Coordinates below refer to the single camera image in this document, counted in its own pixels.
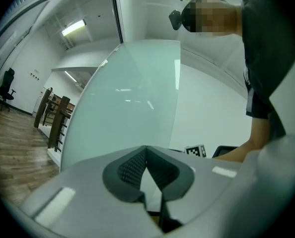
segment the wall socket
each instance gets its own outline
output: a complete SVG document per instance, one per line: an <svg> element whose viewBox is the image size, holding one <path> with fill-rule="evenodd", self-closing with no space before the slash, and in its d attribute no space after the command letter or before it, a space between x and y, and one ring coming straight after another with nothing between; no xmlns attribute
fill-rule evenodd
<svg viewBox="0 0 295 238"><path fill-rule="evenodd" d="M31 73L28 72L28 74L29 74L31 77L33 77L35 80L39 81L39 78L38 78L33 72L31 72Z"/></svg>

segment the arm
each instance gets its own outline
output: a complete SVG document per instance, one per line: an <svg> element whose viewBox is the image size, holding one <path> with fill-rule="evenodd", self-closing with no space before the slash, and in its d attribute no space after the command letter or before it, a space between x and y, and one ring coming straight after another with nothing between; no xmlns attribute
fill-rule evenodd
<svg viewBox="0 0 295 238"><path fill-rule="evenodd" d="M247 142L231 152L218 156L217 160L243 162L247 153L262 149L269 140L269 121L267 119L252 118L250 138Z"/></svg>

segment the black shirt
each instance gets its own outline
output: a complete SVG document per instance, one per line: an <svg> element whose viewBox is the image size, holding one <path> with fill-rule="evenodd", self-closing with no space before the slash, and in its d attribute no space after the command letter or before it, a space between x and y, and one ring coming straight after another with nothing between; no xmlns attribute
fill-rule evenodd
<svg viewBox="0 0 295 238"><path fill-rule="evenodd" d="M269 119L270 139L281 137L285 131L269 97L295 61L295 28L277 0L242 0L242 40L246 114Z"/></svg>

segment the wooden floor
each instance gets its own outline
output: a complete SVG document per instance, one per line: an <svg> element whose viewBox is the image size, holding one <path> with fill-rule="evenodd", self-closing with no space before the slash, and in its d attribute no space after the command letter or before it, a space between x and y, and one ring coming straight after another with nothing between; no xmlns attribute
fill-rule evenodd
<svg viewBox="0 0 295 238"><path fill-rule="evenodd" d="M0 111L0 195L16 205L58 173L47 155L48 138L33 124L32 116Z"/></svg>

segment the glass panel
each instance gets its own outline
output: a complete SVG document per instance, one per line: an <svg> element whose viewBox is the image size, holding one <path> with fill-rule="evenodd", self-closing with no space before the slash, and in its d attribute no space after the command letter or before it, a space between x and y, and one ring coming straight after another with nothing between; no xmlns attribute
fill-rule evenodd
<svg viewBox="0 0 295 238"><path fill-rule="evenodd" d="M73 112L62 170L133 146L169 147L178 96L180 43L125 43L107 61L89 81Z"/></svg>

